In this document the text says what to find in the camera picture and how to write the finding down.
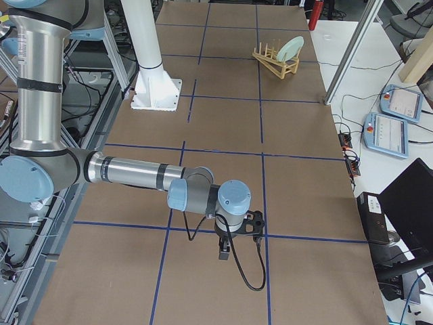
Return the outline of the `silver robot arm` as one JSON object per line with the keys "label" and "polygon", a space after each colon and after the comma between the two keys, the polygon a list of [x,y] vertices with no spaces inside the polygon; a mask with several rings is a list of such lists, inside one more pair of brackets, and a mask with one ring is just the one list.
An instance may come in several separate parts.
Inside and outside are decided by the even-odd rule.
{"label": "silver robot arm", "polygon": [[18,31],[18,134],[1,161],[1,189],[36,202],[76,183],[120,183],[164,191],[169,208],[214,220],[219,257],[235,254],[248,224],[251,192],[240,180],[214,183],[210,169],[106,156],[61,140],[64,41],[105,35],[103,1],[8,1]]}

